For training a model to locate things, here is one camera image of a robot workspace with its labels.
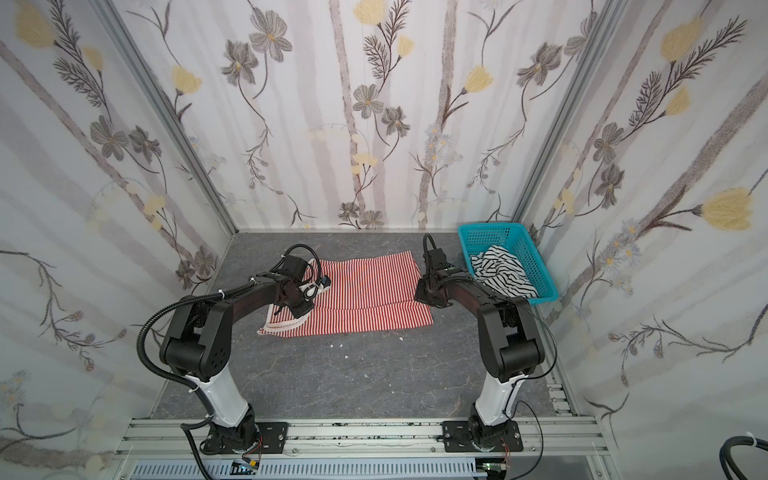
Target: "striped fabric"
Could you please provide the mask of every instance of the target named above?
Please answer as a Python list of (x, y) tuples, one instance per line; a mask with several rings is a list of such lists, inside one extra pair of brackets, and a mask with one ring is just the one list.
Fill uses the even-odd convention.
[(293, 337), (432, 325), (429, 307), (413, 299), (421, 273), (410, 252), (320, 264), (333, 283), (315, 298), (306, 320), (297, 321), (287, 308), (273, 316), (271, 306), (259, 334)]
[(472, 255), (475, 278), (502, 295), (538, 298), (538, 291), (528, 281), (520, 260), (499, 245), (479, 255)]

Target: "gray table surface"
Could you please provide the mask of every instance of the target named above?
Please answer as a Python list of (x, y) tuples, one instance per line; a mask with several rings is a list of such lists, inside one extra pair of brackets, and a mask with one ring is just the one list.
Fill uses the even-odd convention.
[[(465, 265), (456, 233), (433, 236), (450, 262)], [(214, 289), (268, 270), (294, 243), (310, 245), (325, 260), (410, 250), (424, 268), (420, 233), (239, 233)], [(432, 318), (433, 325), (415, 329), (283, 339), (257, 335), (264, 307), (234, 326), (230, 370), (257, 418), (466, 417), (485, 379), (477, 321), (459, 305), (432, 309)], [(554, 415), (544, 379), (525, 382), (518, 399), (539, 416)], [(169, 382), (152, 418), (195, 419), (204, 413), (186, 387)]]

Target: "metal corner post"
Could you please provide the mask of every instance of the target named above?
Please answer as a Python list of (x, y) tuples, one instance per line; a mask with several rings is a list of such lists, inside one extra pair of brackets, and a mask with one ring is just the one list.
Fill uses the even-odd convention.
[(594, 26), (594, 34), (591, 35), (586, 48), (584, 49), (584, 58), (579, 62), (574, 77), (568, 85), (565, 99), (563, 100), (558, 113), (552, 121), (549, 128), (549, 134), (541, 145), (541, 150), (536, 158), (533, 169), (525, 183), (525, 188), (520, 200), (515, 208), (511, 218), (513, 222), (522, 221), (525, 211), (533, 201), (533, 196), (541, 183), (541, 178), (551, 162), (558, 145), (568, 127), (568, 122), (574, 116), (581, 97), (587, 90), (589, 81), (597, 69), (600, 59), (611, 40), (616, 26), (618, 25), (621, 14), (630, 0), (607, 0), (603, 7), (603, 12), (598, 16), (597, 23)]
[(128, 69), (133, 74), (134, 79), (138, 82), (141, 90), (152, 105), (154, 113), (157, 114), (163, 122), (168, 134), (181, 151), (184, 159), (186, 159), (187, 166), (190, 168), (192, 176), (200, 185), (200, 188), (203, 189), (211, 207), (221, 219), (227, 232), (229, 232), (230, 235), (234, 235), (237, 233), (237, 225), (235, 225), (234, 220), (232, 220), (227, 208), (221, 201), (216, 187), (211, 182), (205, 168), (200, 162), (200, 158), (198, 158), (192, 145), (190, 145), (187, 135), (184, 133), (184, 127), (181, 126), (178, 118), (176, 118), (176, 114), (170, 110), (169, 105), (165, 101), (165, 93), (163, 92), (163, 89), (152, 75), (149, 65), (141, 56), (131, 34), (128, 33), (125, 23), (123, 23), (123, 20), (118, 13), (117, 7), (115, 7), (112, 0), (88, 1), (96, 12), (96, 16), (98, 16), (101, 21), (104, 30), (107, 31), (110, 39), (118, 48)]

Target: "wall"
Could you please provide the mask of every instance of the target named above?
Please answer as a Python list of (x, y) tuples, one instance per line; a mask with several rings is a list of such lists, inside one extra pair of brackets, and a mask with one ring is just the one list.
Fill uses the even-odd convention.
[(720, 479), (726, 438), (768, 438), (767, 25), (757, 0), (630, 2), (525, 215), (625, 479)]
[(603, 2), (116, 2), (239, 227), (518, 201)]
[(162, 384), (138, 325), (229, 236), (87, 2), (0, 12), (0, 476), (99, 478)]

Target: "teal laundry basket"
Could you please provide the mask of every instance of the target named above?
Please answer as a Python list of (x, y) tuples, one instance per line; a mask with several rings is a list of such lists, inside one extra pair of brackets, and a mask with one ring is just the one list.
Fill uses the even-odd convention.
[(478, 255), (488, 248), (499, 245), (515, 255), (523, 265), (528, 280), (538, 291), (538, 298), (529, 299), (531, 305), (554, 302), (558, 299), (558, 289), (555, 288), (552, 277), (547, 271), (541, 255), (531, 240), (528, 231), (519, 223), (470, 223), (458, 228), (458, 237), (462, 241), (464, 260), (472, 275), (470, 255)]

